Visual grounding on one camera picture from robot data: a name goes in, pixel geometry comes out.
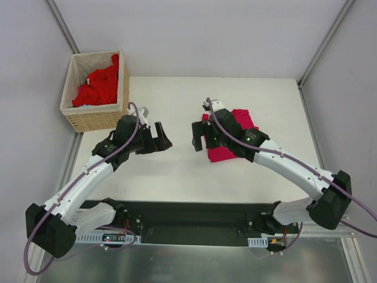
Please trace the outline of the magenta t shirt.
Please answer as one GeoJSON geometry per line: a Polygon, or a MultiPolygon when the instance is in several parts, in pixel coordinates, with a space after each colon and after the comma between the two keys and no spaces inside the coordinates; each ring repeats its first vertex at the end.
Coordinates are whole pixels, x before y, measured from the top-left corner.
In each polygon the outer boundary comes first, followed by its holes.
{"type": "MultiPolygon", "coordinates": [[[[241,125],[243,130],[249,128],[258,129],[257,126],[254,125],[253,120],[250,116],[248,110],[245,109],[233,109],[231,111],[232,115],[236,119],[236,121],[241,125]]],[[[229,149],[225,147],[217,147],[215,149],[207,149],[207,157],[212,163],[222,162],[225,160],[236,159],[235,156],[229,149]]]]}

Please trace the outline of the wicker laundry basket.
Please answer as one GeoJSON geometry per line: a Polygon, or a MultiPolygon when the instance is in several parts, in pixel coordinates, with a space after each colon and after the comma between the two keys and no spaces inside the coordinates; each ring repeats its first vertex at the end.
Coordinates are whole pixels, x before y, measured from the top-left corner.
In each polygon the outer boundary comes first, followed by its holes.
{"type": "Polygon", "coordinates": [[[78,133],[115,127],[118,119],[127,114],[130,76],[121,50],[73,54],[70,58],[60,110],[78,133]],[[112,65],[111,56],[119,55],[117,103],[102,106],[73,107],[78,87],[86,82],[89,74],[112,65]]]}

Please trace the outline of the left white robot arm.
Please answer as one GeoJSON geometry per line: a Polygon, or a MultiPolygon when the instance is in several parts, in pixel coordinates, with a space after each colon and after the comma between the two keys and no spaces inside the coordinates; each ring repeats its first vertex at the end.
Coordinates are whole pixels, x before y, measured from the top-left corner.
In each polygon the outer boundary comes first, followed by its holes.
{"type": "Polygon", "coordinates": [[[145,121],[124,115],[115,130],[99,142],[86,164],[66,186],[43,205],[33,203],[26,210],[27,237],[54,258],[65,256],[80,236],[101,226],[124,229],[128,222],[125,207],[105,198],[93,208],[79,212],[92,192],[130,154],[162,152],[172,147],[161,122],[155,123],[157,137],[145,121]]]}

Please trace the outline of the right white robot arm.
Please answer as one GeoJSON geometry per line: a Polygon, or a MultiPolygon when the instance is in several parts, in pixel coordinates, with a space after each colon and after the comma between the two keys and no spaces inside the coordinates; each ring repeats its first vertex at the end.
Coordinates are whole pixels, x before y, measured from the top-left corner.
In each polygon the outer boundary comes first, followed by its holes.
{"type": "Polygon", "coordinates": [[[253,226],[261,233],[274,235],[295,222],[312,220],[317,225],[334,230],[346,212],[352,194],[350,176],[317,169],[288,153],[266,133],[251,127],[245,129],[225,108],[215,111],[208,120],[191,125],[192,144],[197,152],[206,147],[224,147],[236,157],[264,166],[302,189],[307,197],[290,202],[274,202],[273,209],[258,216],[253,226]]]}

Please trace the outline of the red t shirt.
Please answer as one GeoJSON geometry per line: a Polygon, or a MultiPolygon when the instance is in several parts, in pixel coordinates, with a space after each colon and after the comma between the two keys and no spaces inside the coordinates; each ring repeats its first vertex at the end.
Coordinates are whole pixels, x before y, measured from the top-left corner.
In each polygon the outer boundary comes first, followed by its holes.
{"type": "Polygon", "coordinates": [[[86,82],[78,87],[78,95],[72,100],[73,107],[117,103],[119,55],[112,55],[111,61],[111,66],[95,70],[88,75],[86,82]]]}

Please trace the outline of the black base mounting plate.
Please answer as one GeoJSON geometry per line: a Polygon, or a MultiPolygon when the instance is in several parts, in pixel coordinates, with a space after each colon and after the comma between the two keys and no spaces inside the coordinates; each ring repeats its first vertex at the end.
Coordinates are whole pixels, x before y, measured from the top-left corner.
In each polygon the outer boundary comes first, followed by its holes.
{"type": "Polygon", "coordinates": [[[297,224],[262,224],[272,204],[119,201],[110,228],[127,228],[132,242],[155,245],[248,246],[266,235],[283,243],[298,233],[297,224]]]}

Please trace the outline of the left aluminium frame post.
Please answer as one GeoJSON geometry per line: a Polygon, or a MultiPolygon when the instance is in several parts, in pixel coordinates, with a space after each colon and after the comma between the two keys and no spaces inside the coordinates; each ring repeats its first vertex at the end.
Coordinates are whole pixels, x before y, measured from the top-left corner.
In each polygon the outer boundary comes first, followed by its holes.
{"type": "Polygon", "coordinates": [[[44,0],[53,20],[55,21],[63,39],[65,40],[68,48],[72,54],[79,54],[80,49],[78,48],[68,25],[66,24],[62,13],[60,12],[57,3],[54,0],[44,0]]]}

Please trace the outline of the aluminium frame post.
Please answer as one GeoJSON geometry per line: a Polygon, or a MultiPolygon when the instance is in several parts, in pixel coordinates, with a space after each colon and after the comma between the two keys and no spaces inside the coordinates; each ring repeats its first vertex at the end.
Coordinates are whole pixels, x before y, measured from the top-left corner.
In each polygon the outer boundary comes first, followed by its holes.
{"type": "Polygon", "coordinates": [[[345,18],[348,16],[348,13],[350,12],[351,8],[356,3],[356,0],[346,0],[342,4],[339,12],[336,14],[335,19],[331,23],[328,31],[326,32],[325,36],[321,40],[318,48],[316,49],[312,59],[309,62],[309,65],[306,67],[303,75],[301,78],[297,81],[298,89],[302,89],[304,84],[307,82],[309,76],[311,75],[312,71],[318,64],[321,57],[324,55],[327,47],[332,42],[334,36],[336,35],[337,31],[341,27],[342,23],[344,22],[345,18]]]}
{"type": "Polygon", "coordinates": [[[68,48],[72,54],[79,54],[80,49],[78,48],[68,25],[66,24],[62,13],[60,12],[57,3],[54,0],[44,0],[53,20],[55,21],[63,39],[65,40],[68,48]]]}

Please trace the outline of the right aluminium frame post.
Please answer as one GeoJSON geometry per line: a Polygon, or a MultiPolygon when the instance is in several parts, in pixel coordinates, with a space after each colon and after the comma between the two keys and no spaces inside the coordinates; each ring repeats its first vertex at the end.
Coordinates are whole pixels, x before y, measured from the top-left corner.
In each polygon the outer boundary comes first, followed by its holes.
{"type": "Polygon", "coordinates": [[[312,71],[318,64],[321,57],[324,55],[327,47],[332,42],[334,36],[336,35],[337,31],[341,27],[342,23],[344,22],[345,18],[348,16],[348,13],[350,12],[351,8],[356,3],[356,0],[346,0],[342,4],[339,12],[336,14],[335,19],[331,23],[328,31],[326,32],[325,36],[321,40],[318,48],[316,49],[312,59],[309,62],[309,65],[306,67],[303,75],[301,78],[297,81],[298,89],[302,89],[304,84],[307,82],[309,76],[311,75],[312,71]]]}

